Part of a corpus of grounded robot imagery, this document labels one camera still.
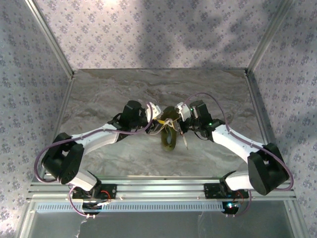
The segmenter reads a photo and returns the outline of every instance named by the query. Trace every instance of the black mounting bracket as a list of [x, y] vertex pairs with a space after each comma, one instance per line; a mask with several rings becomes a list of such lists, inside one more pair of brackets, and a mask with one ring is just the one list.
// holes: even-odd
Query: black mounting bracket
[[220, 183], [204, 184], [204, 193], [206, 199], [234, 199], [237, 197], [237, 192], [240, 192], [244, 199], [249, 198], [249, 193], [244, 189], [237, 191], [225, 191], [225, 188]]
[[206, 104], [202, 100], [192, 102], [189, 107], [191, 117], [187, 118], [186, 121], [179, 122], [181, 130], [184, 133], [189, 130], [199, 132], [201, 137], [213, 142], [212, 132], [225, 123], [219, 119], [212, 119]]
[[[142, 108], [138, 101], [130, 100], [123, 109], [122, 113], [118, 113], [108, 124], [116, 127], [117, 130], [131, 131], [132, 129], [140, 129], [148, 124], [146, 110]], [[119, 134], [117, 142], [126, 138], [127, 134]]]
[[94, 196], [90, 196], [85, 190], [80, 187], [76, 187], [73, 192], [73, 199], [83, 199], [84, 201], [107, 200], [108, 194], [102, 191], [107, 191], [110, 195], [110, 199], [115, 199], [117, 193], [116, 184], [101, 184], [100, 192]]

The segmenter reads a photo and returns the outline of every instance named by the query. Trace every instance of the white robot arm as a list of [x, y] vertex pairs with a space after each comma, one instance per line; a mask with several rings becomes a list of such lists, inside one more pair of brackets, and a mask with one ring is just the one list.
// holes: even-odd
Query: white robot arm
[[[289, 179], [289, 174], [276, 160], [259, 150], [263, 147], [282, 160], [274, 144], [263, 145], [252, 141], [230, 129], [221, 120], [212, 119], [202, 100], [189, 106], [180, 103], [175, 110], [179, 113], [177, 124], [181, 133], [190, 130], [200, 132], [202, 137], [228, 148], [248, 164], [248, 171], [233, 171], [220, 179], [219, 189], [223, 194], [240, 189], [254, 189], [266, 195]], [[153, 103], [148, 104], [147, 110], [144, 110], [140, 103], [129, 101], [123, 113], [93, 131], [72, 136], [59, 134], [54, 142], [68, 142], [50, 148], [42, 159], [42, 165], [61, 184], [75, 185], [91, 197], [97, 198], [101, 182], [92, 173], [79, 168], [82, 157], [101, 146], [119, 142], [126, 136], [135, 134], [132, 130], [145, 128], [146, 133], [160, 130], [162, 125], [157, 119], [162, 114], [161, 108]]]

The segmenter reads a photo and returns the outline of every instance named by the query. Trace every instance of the patterned wallpaper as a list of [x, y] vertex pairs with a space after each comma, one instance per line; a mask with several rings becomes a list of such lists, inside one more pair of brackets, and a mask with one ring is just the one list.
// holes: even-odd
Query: patterned wallpaper
[[0, 237], [13, 235], [67, 77], [23, 0], [0, 1]]
[[280, 0], [37, 0], [73, 69], [248, 63]]
[[317, 2], [296, 1], [255, 70], [295, 192], [317, 237]]

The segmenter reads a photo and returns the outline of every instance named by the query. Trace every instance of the gray marble tabletop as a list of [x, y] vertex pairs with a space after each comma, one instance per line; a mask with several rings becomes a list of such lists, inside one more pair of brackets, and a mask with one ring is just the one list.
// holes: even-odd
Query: gray marble tabletop
[[[263, 141], [245, 78], [241, 71], [202, 69], [80, 70], [75, 79], [60, 131], [82, 133], [102, 126], [121, 112], [129, 100], [159, 104], [163, 109], [196, 92], [212, 93], [224, 107], [230, 126]], [[216, 103], [207, 104], [213, 118], [222, 119]], [[188, 150], [179, 136], [175, 150], [165, 152], [160, 135], [138, 134], [99, 148], [83, 158], [81, 167], [104, 176], [221, 177], [246, 164], [227, 148], [186, 133]]]

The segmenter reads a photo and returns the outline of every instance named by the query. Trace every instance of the purple cable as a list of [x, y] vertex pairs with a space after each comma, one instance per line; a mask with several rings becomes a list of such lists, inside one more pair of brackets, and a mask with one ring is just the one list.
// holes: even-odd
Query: purple cable
[[225, 116], [224, 114], [224, 110], [223, 110], [223, 107], [221, 106], [220, 102], [215, 98], [213, 97], [213, 95], [209, 94], [209, 93], [204, 93], [204, 92], [201, 92], [201, 93], [195, 93], [193, 94], [192, 96], [190, 96], [189, 98], [187, 98], [185, 100], [185, 102], [183, 103], [182, 107], [189, 102], [189, 100], [197, 95], [200, 95], [200, 94], [204, 94], [204, 95], [207, 95], [209, 97], [211, 97], [218, 105], [218, 107], [220, 108], [221, 112], [222, 112], [222, 115], [223, 115], [223, 118], [224, 118], [224, 122], [226, 124], [226, 129], [228, 130], [228, 132], [230, 133], [230, 135], [232, 135], [234, 138], [236, 138], [237, 140], [240, 140], [241, 142], [249, 145], [249, 146], [253, 146], [259, 150], [262, 150], [263, 152], [265, 152], [266, 154], [272, 156], [282, 167], [283, 169], [286, 170], [286, 172], [288, 173], [289, 175], [289, 178], [290, 178], [290, 184], [287, 188], [276, 188], [275, 190], [279, 190], [279, 191], [289, 191], [292, 189], [293, 185], [294, 185], [294, 178], [293, 178], [293, 175], [292, 175], [292, 172], [289, 170], [289, 168], [286, 166], [286, 164], [279, 158], [277, 157], [276, 155], [274, 155], [273, 153], [269, 152], [268, 150], [258, 146], [258, 145], [254, 145], [252, 143], [250, 143], [249, 141], [246, 141], [242, 138], [240, 138], [238, 135], [234, 134], [233, 132], [231, 132], [230, 130], [230, 127], [229, 127], [229, 124], [228, 124], [228, 120], [227, 120], [227, 117]]
[[243, 214], [245, 214], [251, 207], [251, 202], [252, 202], [252, 194], [251, 194], [251, 190], [249, 190], [249, 203], [246, 207], [246, 209], [244, 209], [241, 213], [238, 213], [237, 215], [233, 215], [233, 217], [239, 217], [242, 216]]
[[75, 188], [76, 188], [76, 186], [73, 186], [73, 187], [70, 189], [69, 193], [68, 193], [68, 200], [69, 200], [69, 202], [70, 202], [70, 205], [74, 208], [75, 212], [77, 212], [79, 215], [81, 215], [81, 216], [83, 216], [83, 217], [87, 217], [87, 215], [85, 215], [84, 213], [81, 213], [81, 212], [75, 207], [73, 201], [71, 200], [71, 193], [72, 193], [72, 191], [73, 191]]
[[72, 142], [72, 141], [76, 141], [76, 140], [80, 140], [80, 139], [85, 139], [93, 134], [96, 134], [98, 132], [102, 132], [102, 131], [109, 131], [109, 132], [117, 132], [117, 133], [120, 133], [120, 134], [126, 134], [126, 135], [135, 135], [135, 134], [139, 134], [145, 130], [147, 130], [150, 126], [151, 126], [151, 123], [152, 123], [152, 119], [153, 119], [153, 109], [152, 109], [152, 106], [150, 103], [147, 103], [147, 105], [149, 106], [150, 108], [150, 112], [151, 112], [151, 119], [149, 121], [149, 123], [146, 125], [146, 127], [142, 128], [141, 130], [138, 130], [136, 132], [129, 132], [129, 131], [121, 131], [121, 130], [113, 130], [113, 129], [97, 129], [97, 130], [94, 130], [86, 135], [83, 135], [82, 137], [76, 137], [76, 138], [71, 138], [71, 139], [67, 139], [67, 140], [61, 140], [61, 141], [58, 141], [58, 142], [55, 142], [51, 145], [48, 145], [46, 146], [43, 150], [41, 150], [39, 152], [39, 154], [37, 155], [36, 159], [35, 159], [35, 162], [34, 162], [34, 173], [35, 173], [35, 177], [37, 178], [38, 181], [40, 182], [43, 182], [43, 183], [49, 183], [49, 182], [55, 182], [56, 179], [52, 179], [52, 180], [46, 180], [46, 179], [43, 179], [41, 178], [41, 176], [39, 175], [39, 171], [38, 171], [38, 163], [39, 163], [39, 160], [41, 158], [41, 155], [43, 155], [43, 153], [45, 151], [47, 151], [48, 149], [54, 147], [54, 146], [58, 146], [58, 145], [61, 145], [61, 144], [66, 144], [66, 143], [69, 143], [69, 142]]

